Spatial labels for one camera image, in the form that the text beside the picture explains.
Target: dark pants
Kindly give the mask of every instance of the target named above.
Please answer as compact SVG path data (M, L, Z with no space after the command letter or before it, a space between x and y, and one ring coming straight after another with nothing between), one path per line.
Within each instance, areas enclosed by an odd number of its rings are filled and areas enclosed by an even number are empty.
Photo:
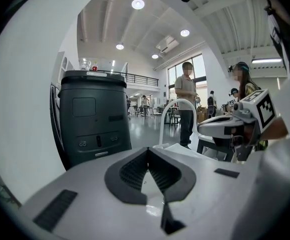
M209 110L212 109L212 107L214 107L214 112L212 114L209 114ZM208 119L210 119L211 117L215 117L216 116L216 107L215 106L209 106L208 107Z
M189 143L189 137L193 133L194 114L191 110L179 110L180 114L180 145Z

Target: handle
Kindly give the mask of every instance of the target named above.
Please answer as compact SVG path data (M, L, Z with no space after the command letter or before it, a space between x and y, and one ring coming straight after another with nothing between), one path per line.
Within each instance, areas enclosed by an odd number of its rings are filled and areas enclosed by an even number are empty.
M190 108L192 109L193 113L194 113L194 126L193 126L193 133L198 133L197 131L197 113L196 113L196 109L194 107L194 105L192 105L192 103L184 98L178 98L176 100L174 100L173 102L169 103L164 111L163 114L161 115L161 122L160 122L160 134L159 134L159 145L161 145L163 143L163 133L164 133L164 121L163 119L165 119L166 113L168 111L168 109L174 105L175 103L178 102L184 102L185 104L189 105Z

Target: floor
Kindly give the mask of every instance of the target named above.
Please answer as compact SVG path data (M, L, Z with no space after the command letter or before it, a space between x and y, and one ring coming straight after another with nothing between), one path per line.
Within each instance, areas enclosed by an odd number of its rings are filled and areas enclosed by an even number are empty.
M129 131L131 138L132 148L141 148L141 147L153 147L159 144L159 131L160 131L160 120L161 118L151 118L139 115L130 116L129 121ZM190 137L192 144L189 145L189 148L196 151L198 147L198 138L195 134L192 134ZM163 134L163 144L173 145L179 143L180 140L180 126L176 125L170 126L169 124L164 125L164 134ZM217 158L218 160L223 160L225 155L221 152L216 152L212 149L206 149L203 151L203 155L210 158Z

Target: backpack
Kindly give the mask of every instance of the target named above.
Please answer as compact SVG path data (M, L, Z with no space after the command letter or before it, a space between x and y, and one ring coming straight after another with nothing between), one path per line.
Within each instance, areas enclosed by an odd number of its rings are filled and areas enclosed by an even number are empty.
M214 98L212 96L210 96L207 99L207 104L208 104L208 106L213 106L214 105Z

